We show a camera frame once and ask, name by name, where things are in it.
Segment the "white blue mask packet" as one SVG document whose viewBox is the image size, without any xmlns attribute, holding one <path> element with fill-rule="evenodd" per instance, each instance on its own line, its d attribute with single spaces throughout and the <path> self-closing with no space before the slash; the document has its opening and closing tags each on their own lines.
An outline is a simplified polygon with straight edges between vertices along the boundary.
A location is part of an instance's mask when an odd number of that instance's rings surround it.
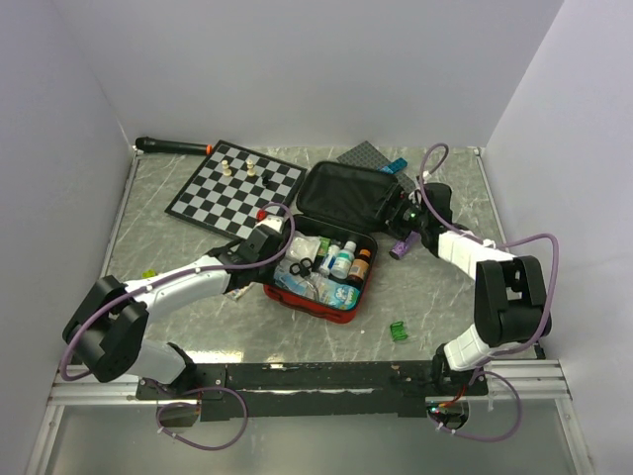
<svg viewBox="0 0 633 475">
<path fill-rule="evenodd" d="M 285 257 L 291 261 L 298 262 L 302 259 L 315 261 L 320 248 L 320 237 L 305 236 L 295 233 L 288 247 Z"/>
</svg>

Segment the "black handled scissors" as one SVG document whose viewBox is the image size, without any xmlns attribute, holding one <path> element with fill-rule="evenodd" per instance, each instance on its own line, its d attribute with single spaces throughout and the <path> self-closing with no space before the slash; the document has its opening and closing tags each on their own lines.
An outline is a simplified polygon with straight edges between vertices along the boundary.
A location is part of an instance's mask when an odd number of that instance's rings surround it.
<svg viewBox="0 0 633 475">
<path fill-rule="evenodd" d="M 293 262 L 289 270 L 293 276 L 301 277 L 313 293 L 317 294 L 323 277 L 318 272 L 313 271 L 313 266 L 314 263 L 306 257 Z"/>
</svg>

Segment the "small green box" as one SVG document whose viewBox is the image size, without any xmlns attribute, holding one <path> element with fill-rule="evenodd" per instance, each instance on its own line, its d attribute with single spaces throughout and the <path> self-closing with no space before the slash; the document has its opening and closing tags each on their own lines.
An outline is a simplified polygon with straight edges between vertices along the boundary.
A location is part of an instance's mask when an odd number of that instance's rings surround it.
<svg viewBox="0 0 633 475">
<path fill-rule="evenodd" d="M 318 254 L 319 255 L 325 255 L 327 253 L 327 250 L 330 246 L 330 239 L 327 237 L 320 237 L 319 238 L 319 248 L 318 248 Z"/>
</svg>

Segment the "red black medicine bag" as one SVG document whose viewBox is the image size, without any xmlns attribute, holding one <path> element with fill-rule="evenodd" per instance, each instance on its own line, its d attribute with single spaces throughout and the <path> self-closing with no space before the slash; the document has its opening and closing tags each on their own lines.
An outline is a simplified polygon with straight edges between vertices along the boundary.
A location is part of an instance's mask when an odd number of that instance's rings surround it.
<svg viewBox="0 0 633 475">
<path fill-rule="evenodd" d="M 352 240 L 358 250 L 371 252 L 369 266 L 373 267 L 379 250 L 374 234 L 387 230 L 385 218 L 378 212 L 391 194 L 401 194 L 398 179 L 392 174 L 334 161 L 320 162 L 308 173 L 298 193 L 296 230 L 341 244 Z M 344 325 L 356 316 L 371 275 L 371 272 L 366 273 L 356 290 L 357 298 L 348 309 L 297 295 L 275 282 L 265 285 L 263 291 L 284 307 Z"/>
</svg>

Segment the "brown medicine bottle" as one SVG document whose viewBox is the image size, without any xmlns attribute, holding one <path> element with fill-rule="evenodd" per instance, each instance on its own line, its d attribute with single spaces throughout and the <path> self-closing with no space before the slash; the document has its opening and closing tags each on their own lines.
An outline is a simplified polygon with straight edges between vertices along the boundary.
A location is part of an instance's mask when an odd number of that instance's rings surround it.
<svg viewBox="0 0 633 475">
<path fill-rule="evenodd" d="M 359 251 L 358 256 L 353 260 L 348 275 L 347 281 L 355 286 L 361 286 L 367 276 L 370 269 L 372 252 L 363 248 Z"/>
</svg>

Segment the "white medicine bottle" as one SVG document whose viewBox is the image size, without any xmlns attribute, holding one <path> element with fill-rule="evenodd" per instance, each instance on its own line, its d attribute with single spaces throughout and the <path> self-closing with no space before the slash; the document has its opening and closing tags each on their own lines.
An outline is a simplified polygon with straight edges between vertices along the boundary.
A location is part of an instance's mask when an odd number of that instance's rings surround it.
<svg viewBox="0 0 633 475">
<path fill-rule="evenodd" d="M 330 268 L 330 275 L 336 279 L 345 279 L 355 259 L 357 243 L 349 240 L 336 256 Z"/>
</svg>

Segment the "blue cotton swab bag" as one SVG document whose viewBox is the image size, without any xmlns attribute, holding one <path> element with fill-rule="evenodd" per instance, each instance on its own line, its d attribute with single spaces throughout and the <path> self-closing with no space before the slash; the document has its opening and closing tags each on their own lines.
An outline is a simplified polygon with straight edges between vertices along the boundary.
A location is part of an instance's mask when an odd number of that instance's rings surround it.
<svg viewBox="0 0 633 475">
<path fill-rule="evenodd" d="M 276 270 L 274 282 L 291 293 L 338 310 L 350 310 L 357 304 L 360 291 L 353 286 L 337 283 L 318 273 L 307 278 L 289 270 Z"/>
</svg>

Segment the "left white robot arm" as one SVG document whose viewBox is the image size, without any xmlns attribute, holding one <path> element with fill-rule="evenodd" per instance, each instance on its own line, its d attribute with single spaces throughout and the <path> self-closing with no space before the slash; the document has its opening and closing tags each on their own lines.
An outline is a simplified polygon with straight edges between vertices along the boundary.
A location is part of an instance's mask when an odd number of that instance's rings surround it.
<svg viewBox="0 0 633 475">
<path fill-rule="evenodd" d="M 159 382 L 174 398 L 187 396 L 195 386 L 195 364 L 176 344 L 145 338 L 148 323 L 259 280 L 283 255 L 283 240 L 281 225 L 259 224 L 248 238 L 156 277 L 99 279 L 62 332 L 67 348 L 59 365 L 61 378 L 92 375 L 110 382 L 131 374 Z"/>
</svg>

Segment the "purple tube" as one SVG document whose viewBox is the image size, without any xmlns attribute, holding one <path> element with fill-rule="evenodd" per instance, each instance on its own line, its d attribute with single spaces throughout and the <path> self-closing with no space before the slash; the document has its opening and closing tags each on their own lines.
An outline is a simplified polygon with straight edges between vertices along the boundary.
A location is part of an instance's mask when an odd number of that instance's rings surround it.
<svg viewBox="0 0 633 475">
<path fill-rule="evenodd" d="M 420 240 L 419 233 L 410 232 L 409 235 L 399 240 L 389 251 L 389 256 L 395 260 L 402 260 L 410 249 Z"/>
</svg>

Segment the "black white chessboard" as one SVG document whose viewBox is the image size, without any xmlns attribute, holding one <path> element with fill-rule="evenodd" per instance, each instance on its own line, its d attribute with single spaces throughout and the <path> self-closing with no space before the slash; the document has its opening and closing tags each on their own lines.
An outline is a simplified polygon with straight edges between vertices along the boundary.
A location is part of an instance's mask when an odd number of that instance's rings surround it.
<svg viewBox="0 0 633 475">
<path fill-rule="evenodd" d="M 251 159 L 255 177 L 248 177 L 246 161 Z M 223 175 L 227 160 L 232 175 Z M 273 174 L 266 189 L 263 172 Z M 226 238 L 247 238 L 257 223 L 261 207 L 270 203 L 292 204 L 308 171 L 253 149 L 220 141 L 190 176 L 165 209 L 171 217 Z"/>
</svg>

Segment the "white chess piece left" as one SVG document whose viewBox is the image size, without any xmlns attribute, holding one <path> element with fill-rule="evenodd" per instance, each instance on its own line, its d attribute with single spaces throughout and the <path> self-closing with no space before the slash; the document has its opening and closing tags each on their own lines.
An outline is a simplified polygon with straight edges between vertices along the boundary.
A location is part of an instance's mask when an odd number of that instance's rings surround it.
<svg viewBox="0 0 633 475">
<path fill-rule="evenodd" d="M 222 169 L 223 169 L 224 176 L 230 177 L 232 175 L 232 171 L 231 171 L 231 168 L 229 167 L 229 163 L 227 160 L 222 161 Z"/>
</svg>

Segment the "grey lego baseplate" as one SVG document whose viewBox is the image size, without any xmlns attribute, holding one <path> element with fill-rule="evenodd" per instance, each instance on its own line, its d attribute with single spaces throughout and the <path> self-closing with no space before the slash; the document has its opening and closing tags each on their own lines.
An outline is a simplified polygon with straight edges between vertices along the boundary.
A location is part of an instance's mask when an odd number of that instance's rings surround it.
<svg viewBox="0 0 633 475">
<path fill-rule="evenodd" d="M 380 153 L 372 144 L 367 141 L 364 141 L 346 151 L 336 160 L 343 164 L 376 169 L 379 171 L 384 165 L 388 164 L 391 161 L 395 161 L 395 159 L 387 159 L 382 153 Z M 416 188 L 416 183 L 407 176 L 404 170 L 400 173 L 392 175 L 394 175 L 398 179 L 399 183 L 402 185 L 407 193 L 412 192 Z"/>
</svg>

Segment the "green plastic clip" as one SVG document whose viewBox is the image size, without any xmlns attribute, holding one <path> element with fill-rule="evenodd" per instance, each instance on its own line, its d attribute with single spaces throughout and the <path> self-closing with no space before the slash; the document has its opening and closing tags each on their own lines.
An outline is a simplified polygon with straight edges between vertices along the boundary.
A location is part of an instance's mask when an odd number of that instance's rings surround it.
<svg viewBox="0 0 633 475">
<path fill-rule="evenodd" d="M 407 329 L 403 321 L 397 321 L 390 324 L 390 334 L 393 342 L 400 342 L 408 339 Z"/>
</svg>

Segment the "black microphone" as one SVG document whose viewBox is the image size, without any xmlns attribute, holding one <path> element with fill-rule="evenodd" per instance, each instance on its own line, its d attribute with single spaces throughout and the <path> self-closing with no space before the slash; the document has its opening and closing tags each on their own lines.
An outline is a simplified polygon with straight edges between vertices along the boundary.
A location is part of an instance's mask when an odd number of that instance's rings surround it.
<svg viewBox="0 0 633 475">
<path fill-rule="evenodd" d="M 213 151 L 211 144 L 166 141 L 150 137 L 137 138 L 135 147 L 144 153 L 208 155 Z"/>
</svg>

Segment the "black mounting rail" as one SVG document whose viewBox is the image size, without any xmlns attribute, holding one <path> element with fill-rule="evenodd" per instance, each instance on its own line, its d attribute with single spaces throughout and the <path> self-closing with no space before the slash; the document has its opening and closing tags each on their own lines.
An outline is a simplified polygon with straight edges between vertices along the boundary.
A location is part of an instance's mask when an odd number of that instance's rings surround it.
<svg viewBox="0 0 633 475">
<path fill-rule="evenodd" d="M 456 372 L 431 360 L 307 363 L 200 364 L 194 379 L 157 389 L 145 379 L 136 389 L 141 401 L 182 400 L 201 405 L 204 422 L 242 415 L 252 418 L 395 414 L 424 418 L 426 405 L 467 396 L 486 396 L 488 384 L 472 370 Z"/>
</svg>

